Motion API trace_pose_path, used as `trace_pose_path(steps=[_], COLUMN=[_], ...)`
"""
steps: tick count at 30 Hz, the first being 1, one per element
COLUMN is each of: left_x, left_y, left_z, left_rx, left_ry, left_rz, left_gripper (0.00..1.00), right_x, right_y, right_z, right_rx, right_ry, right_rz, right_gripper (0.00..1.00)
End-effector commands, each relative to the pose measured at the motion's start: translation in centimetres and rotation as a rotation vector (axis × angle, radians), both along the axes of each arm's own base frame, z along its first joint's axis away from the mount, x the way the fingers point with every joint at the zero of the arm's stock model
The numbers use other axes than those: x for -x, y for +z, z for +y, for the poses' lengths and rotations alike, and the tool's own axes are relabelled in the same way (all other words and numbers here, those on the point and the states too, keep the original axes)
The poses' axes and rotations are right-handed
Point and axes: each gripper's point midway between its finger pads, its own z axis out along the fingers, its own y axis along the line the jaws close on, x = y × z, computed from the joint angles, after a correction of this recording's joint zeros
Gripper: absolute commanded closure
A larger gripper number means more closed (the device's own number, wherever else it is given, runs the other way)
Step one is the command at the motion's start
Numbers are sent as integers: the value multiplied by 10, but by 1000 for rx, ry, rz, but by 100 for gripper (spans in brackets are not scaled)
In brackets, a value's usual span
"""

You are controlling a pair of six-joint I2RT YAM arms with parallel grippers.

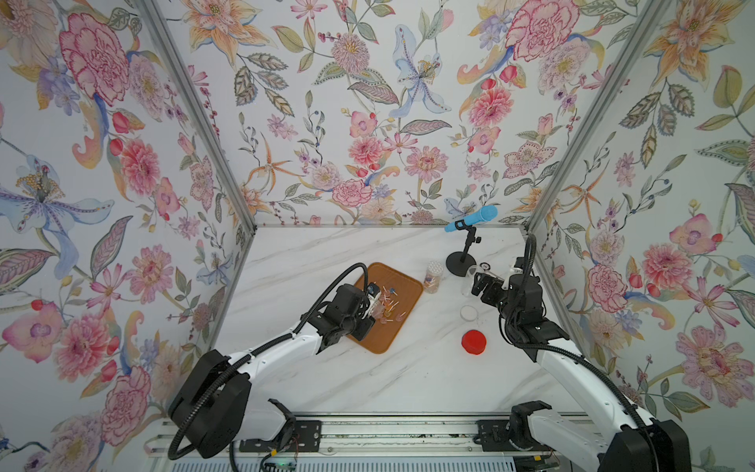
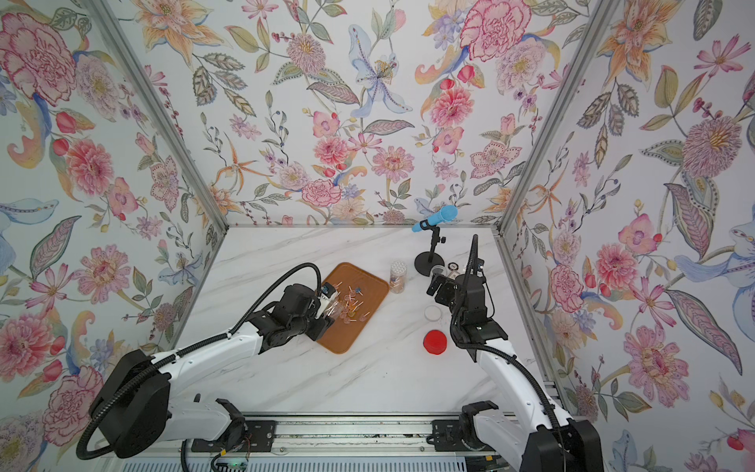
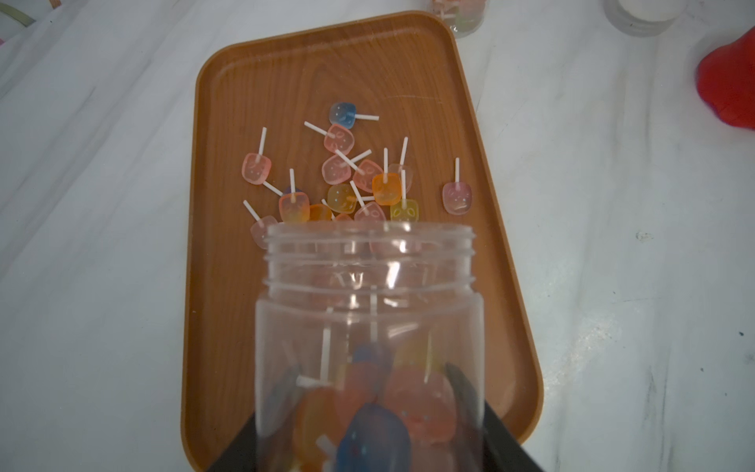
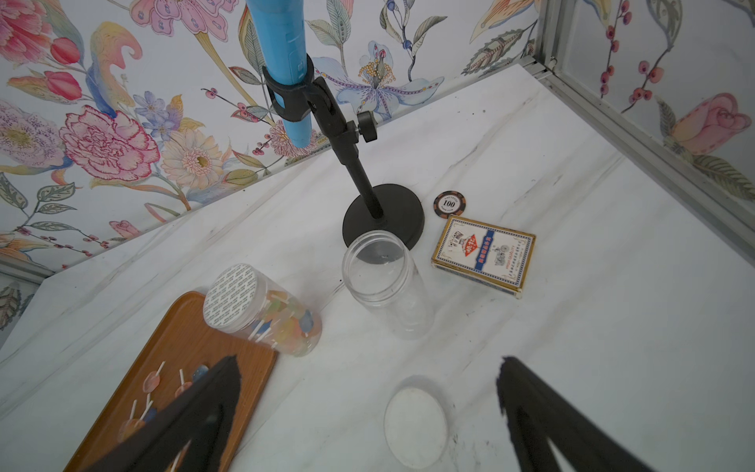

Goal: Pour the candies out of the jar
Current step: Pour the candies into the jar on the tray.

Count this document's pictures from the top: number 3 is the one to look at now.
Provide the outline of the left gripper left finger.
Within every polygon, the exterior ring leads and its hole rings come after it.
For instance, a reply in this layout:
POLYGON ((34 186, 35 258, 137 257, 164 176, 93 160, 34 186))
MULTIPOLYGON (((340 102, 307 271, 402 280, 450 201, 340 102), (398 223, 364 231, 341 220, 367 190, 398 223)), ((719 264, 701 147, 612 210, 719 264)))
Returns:
POLYGON ((253 414, 207 472, 256 472, 257 429, 253 414))

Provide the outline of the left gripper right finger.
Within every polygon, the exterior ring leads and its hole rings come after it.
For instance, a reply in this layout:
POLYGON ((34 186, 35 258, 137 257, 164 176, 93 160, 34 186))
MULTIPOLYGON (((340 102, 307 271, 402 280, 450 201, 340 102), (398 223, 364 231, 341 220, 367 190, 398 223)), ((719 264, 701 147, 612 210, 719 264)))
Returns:
POLYGON ((462 370, 447 362, 444 373, 456 403, 457 422, 450 444, 458 470, 543 472, 462 370))

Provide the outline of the clear patterned lid jar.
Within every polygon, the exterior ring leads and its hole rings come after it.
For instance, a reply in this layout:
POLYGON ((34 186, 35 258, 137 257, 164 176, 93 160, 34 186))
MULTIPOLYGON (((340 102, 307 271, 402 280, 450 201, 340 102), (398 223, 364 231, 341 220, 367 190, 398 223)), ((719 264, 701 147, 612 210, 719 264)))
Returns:
POLYGON ((461 39, 479 29, 488 3, 488 0, 432 0, 430 11, 461 39))

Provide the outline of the brown wooden tray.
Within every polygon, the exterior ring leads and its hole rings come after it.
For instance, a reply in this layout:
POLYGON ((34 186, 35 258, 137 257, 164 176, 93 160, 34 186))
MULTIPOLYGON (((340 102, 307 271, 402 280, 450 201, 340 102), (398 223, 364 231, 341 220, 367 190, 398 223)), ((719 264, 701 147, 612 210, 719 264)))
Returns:
POLYGON ((196 85, 182 441, 198 471, 533 471, 543 379, 451 32, 404 12, 234 44, 196 85), (273 226, 242 170, 330 192, 316 133, 354 102, 369 164, 409 149, 416 223, 273 226))

